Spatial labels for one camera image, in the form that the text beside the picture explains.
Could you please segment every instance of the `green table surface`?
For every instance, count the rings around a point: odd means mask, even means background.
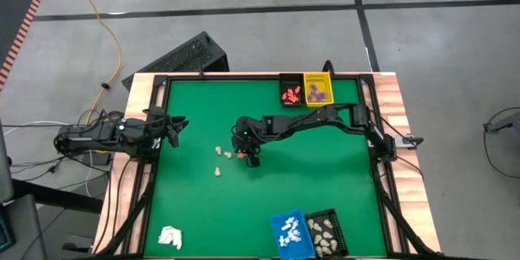
[[[335,102],[357,103],[353,80],[332,81]],[[298,132],[262,146],[261,166],[215,153],[232,152],[231,126],[247,115],[301,115],[280,105],[277,80],[173,81],[167,113],[184,115],[180,146],[162,144],[149,215],[148,257],[275,257],[270,218],[334,208],[352,255],[385,255],[364,136],[334,127]],[[348,113],[342,116],[349,121]],[[221,176],[215,176],[219,167]],[[182,231],[182,249],[160,245],[165,226]]]

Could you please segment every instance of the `table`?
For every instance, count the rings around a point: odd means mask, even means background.
[[[198,73],[171,73],[170,76],[174,76],[176,79],[197,79],[197,74]],[[388,217],[386,220],[388,226],[386,228],[385,224],[381,224],[380,219],[384,218],[384,216],[379,216],[378,205],[375,200],[375,193],[373,192],[373,183],[371,183],[371,178],[368,175],[368,165],[366,164],[366,157],[364,157],[364,155],[366,156],[366,151],[363,151],[366,148],[366,140],[363,136],[340,135],[338,132],[332,131],[334,129],[330,128],[319,128],[302,132],[299,133],[301,135],[291,137],[286,141],[269,144],[269,148],[267,147],[268,145],[264,145],[266,149],[263,150],[261,156],[264,154],[266,157],[263,158],[263,160],[276,163],[265,163],[265,165],[253,171],[251,171],[251,169],[245,170],[244,162],[240,164],[235,159],[227,161],[226,158],[216,156],[214,148],[215,143],[218,143],[217,141],[222,141],[221,146],[224,149],[229,148],[231,137],[229,128],[235,123],[239,115],[248,115],[260,119],[262,115],[299,115],[304,111],[304,109],[291,109],[290,112],[293,114],[288,114],[286,110],[281,110],[280,104],[276,99],[278,91],[277,81],[265,80],[274,74],[277,73],[206,73],[208,77],[218,76],[219,78],[228,79],[242,79],[247,77],[254,79],[259,78],[262,79],[262,81],[226,81],[223,82],[223,86],[221,84],[215,87],[211,85],[211,83],[215,81],[200,82],[191,80],[174,82],[170,88],[164,84],[154,87],[154,78],[156,77],[154,74],[141,73],[135,76],[128,99],[127,117],[146,119],[145,114],[141,112],[142,109],[148,108],[153,104],[161,106],[167,101],[168,111],[174,111],[175,115],[187,115],[192,123],[185,129],[185,132],[180,135],[180,145],[184,143],[184,148],[181,146],[179,149],[171,151],[163,146],[158,164],[154,200],[152,207],[145,211],[146,216],[144,216],[144,218],[146,228],[141,229],[143,219],[143,214],[141,214],[140,218],[138,218],[134,224],[132,236],[122,244],[119,251],[121,251],[121,249],[125,253],[144,251],[145,256],[171,256],[169,247],[157,245],[157,230],[159,228],[160,231],[160,228],[164,225],[180,224],[184,226],[188,225],[191,235],[190,232],[185,232],[183,235],[184,246],[181,250],[182,253],[175,253],[175,256],[193,256],[193,253],[195,253],[193,249],[190,249],[189,246],[188,248],[186,247],[186,243],[197,241],[191,236],[202,235],[204,231],[206,231],[209,235],[212,235],[213,238],[222,238],[222,232],[218,233],[219,229],[231,228],[232,231],[238,231],[237,227],[230,227],[233,226],[229,218],[230,208],[222,207],[229,207],[230,205],[234,205],[236,210],[232,215],[233,218],[244,221],[250,217],[254,219],[251,220],[254,223],[247,224],[255,229],[261,227],[261,225],[256,224],[260,218],[285,212],[291,206],[299,205],[305,212],[314,212],[325,208],[340,206],[339,209],[336,208],[336,212],[339,210],[340,221],[344,229],[345,237],[347,238],[347,246],[352,255],[384,255],[385,249],[402,251],[401,243],[403,243],[403,241],[399,240],[397,228],[393,220]],[[335,87],[337,102],[358,102],[359,99],[364,99],[365,102],[370,105],[372,101],[375,100],[375,95],[370,95],[370,90],[365,89],[369,89],[371,83],[373,83],[372,88],[375,89],[377,93],[377,101],[381,115],[400,132],[410,132],[395,74],[379,73],[360,75],[358,73],[338,73],[336,75],[364,76],[364,79],[368,80],[368,82],[363,85],[363,93],[365,95],[361,97],[354,94],[356,91],[353,91],[355,87],[353,88],[352,82],[348,80],[334,80],[333,86]],[[156,85],[158,85],[158,81],[161,80],[155,78]],[[243,90],[236,91],[235,88],[237,86]],[[233,102],[233,99],[229,97],[232,93],[235,93],[241,102]],[[264,97],[257,97],[255,99],[254,97],[258,96],[257,93],[274,95],[270,102],[266,102],[267,99]],[[210,94],[220,95],[221,98],[202,98],[201,100],[197,100],[194,97],[205,97]],[[254,106],[258,103],[262,104],[261,110],[258,110],[258,108]],[[201,109],[204,107],[211,110],[202,111]],[[200,133],[209,127],[209,123],[203,123],[201,121],[209,119],[208,117],[212,115],[215,118],[215,120],[212,120],[213,122],[217,120],[223,121],[222,123],[212,123],[210,129],[208,129],[210,130],[209,132],[217,134],[201,135]],[[334,147],[336,144],[328,143],[330,145],[327,145],[327,143],[325,143],[326,140],[315,139],[315,137],[334,138],[329,139],[329,141],[349,143],[355,146],[350,147],[350,150],[345,153],[345,148]],[[316,149],[326,148],[327,162],[332,163],[332,165],[325,168],[325,170],[328,171],[313,171],[316,166],[313,166],[312,162],[317,159],[317,156],[313,155],[319,155],[318,152],[298,154],[298,152],[292,151],[290,155],[283,156],[283,154],[287,152],[287,149],[292,149],[297,144],[303,144],[307,149],[312,147],[316,147]],[[417,158],[413,150],[399,150],[399,155],[418,166]],[[345,158],[345,156],[350,158],[355,157],[355,159],[349,160],[349,165],[346,169],[343,164],[338,165],[334,163]],[[101,248],[110,240],[114,223],[117,230],[128,216],[130,206],[137,199],[137,195],[132,195],[133,189],[139,189],[142,192],[149,179],[149,173],[151,172],[150,166],[144,168],[139,167],[135,162],[130,162],[121,178],[121,172],[127,160],[128,156],[125,154],[116,154],[111,175],[113,182],[111,185],[111,194],[113,194],[112,200],[110,206],[108,206],[108,201],[105,200],[95,240],[96,244],[100,241],[103,228],[108,220],[106,236],[101,239]],[[168,163],[177,160],[183,163]],[[293,165],[296,163],[290,163],[292,160],[303,161],[305,165],[295,169]],[[223,173],[219,178],[213,175],[216,166],[219,166]],[[331,169],[337,174],[334,175],[332,179],[323,180],[323,177],[331,176]],[[383,166],[381,166],[380,172],[385,172]],[[439,250],[424,185],[420,176],[413,169],[399,161],[393,163],[389,175],[394,179],[393,181],[395,181],[396,194],[394,194],[394,196],[397,195],[400,199],[402,214],[427,245],[435,250]],[[383,178],[385,188],[391,191],[392,180],[386,180],[386,178],[386,176]],[[116,206],[114,198],[118,189],[119,179],[121,179],[119,204],[117,216],[114,217]],[[274,198],[279,192],[277,188],[280,187],[280,182],[277,179],[291,181],[291,184],[296,185],[297,188],[304,189],[306,192],[304,195],[290,197],[289,199],[270,200],[269,198]],[[314,188],[306,186],[306,183],[310,181],[318,181],[321,187],[316,189],[315,186]],[[230,193],[229,189],[232,188],[232,185],[236,186],[238,191]],[[338,196],[337,192],[328,191],[330,189],[339,188],[342,188],[338,190],[338,192],[342,191],[341,196]],[[219,193],[223,196],[219,199],[223,201],[220,203],[217,202],[215,197],[210,196],[218,195]],[[248,193],[252,193],[252,197],[258,200],[269,202],[266,202],[266,204],[257,204],[253,210],[248,209],[248,205],[254,204],[254,200],[246,196]],[[194,194],[197,194],[197,197],[201,200],[197,202],[197,200],[193,199],[195,197]],[[318,195],[321,196],[319,203],[317,203],[317,200],[309,200],[310,197],[316,197]],[[207,203],[206,209],[202,208],[204,207],[203,202]],[[344,208],[341,205],[345,204],[345,202],[358,206],[358,208]],[[108,208],[110,208],[110,217],[107,217]],[[207,216],[208,212],[211,212],[212,215],[218,215],[217,218],[222,219],[220,223],[210,223],[208,222],[210,219],[206,218],[199,219],[200,223],[193,223],[187,220],[190,215],[200,218]],[[175,214],[177,223],[165,223],[165,221],[171,220],[170,213]],[[203,239],[197,242],[198,245],[201,245],[197,251],[197,255],[272,256],[272,254],[275,253],[273,252],[273,249],[275,251],[275,244],[272,239],[265,236],[271,234],[268,219],[266,222],[266,227],[259,232],[259,235],[252,236],[253,242],[256,243],[254,246],[257,247],[256,249],[251,248],[251,245],[243,245],[245,241],[241,242],[241,240],[238,240],[237,243],[241,244],[238,246],[242,248],[237,249],[211,244],[210,240]],[[214,228],[210,228],[209,231],[207,228],[204,229],[205,226],[208,227],[209,225]],[[147,237],[141,239],[143,233],[153,233],[153,235],[147,235]]]

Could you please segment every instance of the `concrete floor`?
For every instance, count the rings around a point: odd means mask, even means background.
[[[94,0],[100,12],[162,11],[302,4],[353,0]],[[364,3],[465,0],[363,0]],[[86,0],[43,0],[38,15],[91,13]],[[520,7],[481,6],[367,11],[381,71],[397,72],[409,121],[426,142],[418,151],[442,250],[453,256],[516,259],[520,253],[520,181],[488,165],[482,123],[520,105]],[[330,59],[338,71],[368,71],[356,11],[284,12],[147,19],[111,19],[123,47],[127,76],[206,30],[226,51],[233,71],[302,71]],[[2,121],[53,119],[75,123],[115,69],[117,51],[95,20],[35,22],[0,94]],[[128,93],[119,84],[101,107],[123,111]],[[56,156],[55,130],[24,129],[6,138],[15,163]],[[520,175],[518,138],[492,136],[496,164]],[[40,174],[34,169],[19,176]],[[36,182],[61,187],[84,180],[88,170],[64,164]],[[93,189],[102,190],[102,180]],[[42,217],[43,226],[52,210]],[[48,234],[93,234],[97,217],[71,214]],[[59,237],[46,236],[51,255]]]

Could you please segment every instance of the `blue box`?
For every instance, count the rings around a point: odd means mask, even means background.
[[[296,229],[300,232],[301,240],[290,241],[287,246],[280,246],[280,236],[286,237],[288,230],[282,231],[282,227],[286,225],[285,221],[293,217],[298,221]],[[284,214],[271,217],[271,227],[275,236],[276,246],[278,247],[279,257],[282,260],[302,260],[315,256],[314,245],[310,238],[309,228],[307,227],[306,218],[301,210],[292,210]]]

